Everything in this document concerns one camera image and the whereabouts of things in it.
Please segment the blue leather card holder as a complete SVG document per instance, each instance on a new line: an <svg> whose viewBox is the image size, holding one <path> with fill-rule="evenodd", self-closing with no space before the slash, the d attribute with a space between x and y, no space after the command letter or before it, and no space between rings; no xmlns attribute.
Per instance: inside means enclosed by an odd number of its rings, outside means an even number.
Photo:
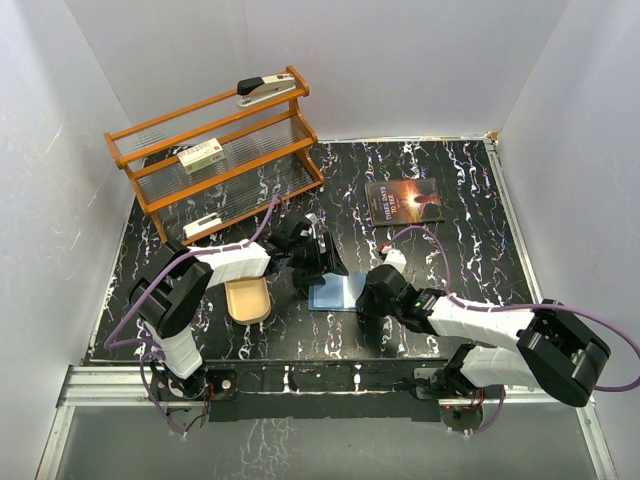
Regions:
<svg viewBox="0 0 640 480"><path fill-rule="evenodd" d="M323 285L309 289L308 309L323 312L355 312L356 301L363 292L365 273L351 272L347 276L327 273Z"/></svg>

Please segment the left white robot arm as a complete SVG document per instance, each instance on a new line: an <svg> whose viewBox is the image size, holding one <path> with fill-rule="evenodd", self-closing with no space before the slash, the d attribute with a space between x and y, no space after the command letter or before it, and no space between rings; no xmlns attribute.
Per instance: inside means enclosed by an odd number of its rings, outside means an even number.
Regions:
<svg viewBox="0 0 640 480"><path fill-rule="evenodd" d="M182 397L197 398L207 383L190 323L208 289L286 269L292 270L297 287L323 285L327 274L348 274L333 235L316 238L313 225L308 215L291 213L254 240L211 248L187 248L177 241L162 245L131 288L129 301Z"/></svg>

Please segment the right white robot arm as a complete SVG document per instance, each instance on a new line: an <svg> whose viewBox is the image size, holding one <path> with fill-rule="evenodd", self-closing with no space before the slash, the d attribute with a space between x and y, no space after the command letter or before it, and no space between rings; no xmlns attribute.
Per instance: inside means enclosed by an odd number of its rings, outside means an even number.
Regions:
<svg viewBox="0 0 640 480"><path fill-rule="evenodd" d="M414 333L465 339L444 368L418 380L424 391L466 397L489 386L522 386L583 407L611 355L593 330L557 303L511 310L461 306L442 290L414 288L390 264L367 273L356 308L364 321L390 316Z"/></svg>

